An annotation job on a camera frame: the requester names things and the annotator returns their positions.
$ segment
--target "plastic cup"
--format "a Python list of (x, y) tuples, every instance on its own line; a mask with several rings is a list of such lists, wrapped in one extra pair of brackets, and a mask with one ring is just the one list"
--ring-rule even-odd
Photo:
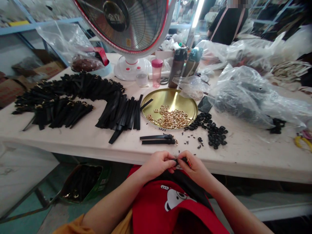
[(149, 77), (147, 74), (141, 73), (136, 76), (136, 83), (139, 87), (144, 87), (149, 84)]
[(152, 67), (153, 67), (153, 87), (159, 88), (160, 86), (160, 78), (162, 74), (162, 64), (163, 61), (161, 59), (154, 59), (152, 60)]

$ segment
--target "pink plastic bottle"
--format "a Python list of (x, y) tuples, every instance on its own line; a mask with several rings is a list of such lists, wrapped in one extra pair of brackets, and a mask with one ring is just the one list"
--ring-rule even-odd
[(153, 87), (154, 88), (159, 88), (159, 86), (160, 86), (160, 77), (162, 74), (162, 64), (163, 64), (163, 61), (161, 59), (152, 60)]

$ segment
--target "fan hub label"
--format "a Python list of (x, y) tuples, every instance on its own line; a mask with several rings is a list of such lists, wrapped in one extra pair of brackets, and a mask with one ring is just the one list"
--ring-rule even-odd
[(122, 1), (105, 1), (103, 12), (108, 24), (117, 32), (127, 29), (129, 22), (128, 10)]

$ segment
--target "orange sleeve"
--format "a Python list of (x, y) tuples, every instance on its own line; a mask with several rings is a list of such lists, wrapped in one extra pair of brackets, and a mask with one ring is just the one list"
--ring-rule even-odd
[[(81, 225), (83, 218), (84, 215), (81, 215), (73, 222), (60, 226), (53, 234), (95, 234), (92, 228)], [(126, 217), (117, 225), (111, 234), (133, 234), (132, 209), (130, 209)]]
[(56, 229), (53, 234), (95, 234), (95, 232), (89, 228), (81, 225), (84, 214), (75, 219), (69, 224), (64, 224)]

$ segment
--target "gold tray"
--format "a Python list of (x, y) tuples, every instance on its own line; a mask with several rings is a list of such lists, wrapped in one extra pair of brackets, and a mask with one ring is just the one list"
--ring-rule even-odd
[(159, 113), (154, 113), (155, 109), (160, 109), (161, 105), (168, 105), (170, 107), (169, 111), (175, 109), (182, 110), (188, 114), (188, 118), (191, 119), (189, 125), (196, 119), (198, 114), (198, 108), (196, 102), (191, 98), (185, 98), (179, 95), (181, 90), (177, 89), (157, 89), (143, 99), (141, 106), (148, 102), (151, 98), (153, 101), (148, 104), (143, 110), (143, 115), (146, 117), (148, 114), (153, 116), (153, 119), (161, 118)]

